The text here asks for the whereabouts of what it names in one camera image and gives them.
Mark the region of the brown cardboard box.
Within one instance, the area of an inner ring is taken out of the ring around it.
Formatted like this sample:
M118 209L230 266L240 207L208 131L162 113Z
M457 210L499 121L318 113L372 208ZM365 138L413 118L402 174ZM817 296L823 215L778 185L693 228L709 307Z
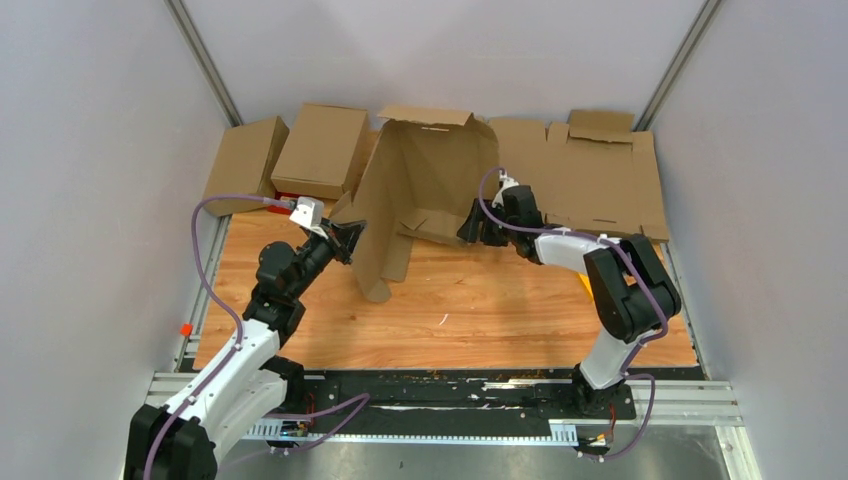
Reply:
M415 239L461 245L478 193L497 188L495 131L470 111L390 105L358 186L333 207L337 223L366 223L352 269L362 295L383 303L402 282Z

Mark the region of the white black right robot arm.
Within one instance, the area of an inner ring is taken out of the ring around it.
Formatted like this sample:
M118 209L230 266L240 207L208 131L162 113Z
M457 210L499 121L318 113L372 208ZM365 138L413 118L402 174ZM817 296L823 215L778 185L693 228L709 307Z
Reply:
M469 244L511 245L534 264L587 277L601 330L572 377L571 403L584 417L609 407L635 356L666 335L669 320L682 309L649 238L608 237L546 223L527 185L502 186L493 200L474 199L457 236Z

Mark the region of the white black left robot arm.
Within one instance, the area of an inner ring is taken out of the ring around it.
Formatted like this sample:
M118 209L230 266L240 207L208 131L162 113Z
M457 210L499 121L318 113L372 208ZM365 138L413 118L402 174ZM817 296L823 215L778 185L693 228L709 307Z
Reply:
M133 415L125 478L213 479L262 417L304 405L303 368L278 352L305 314L301 296L332 262L351 263L365 228L321 218L305 227L302 245L277 241L261 250L256 285L225 346L162 405Z

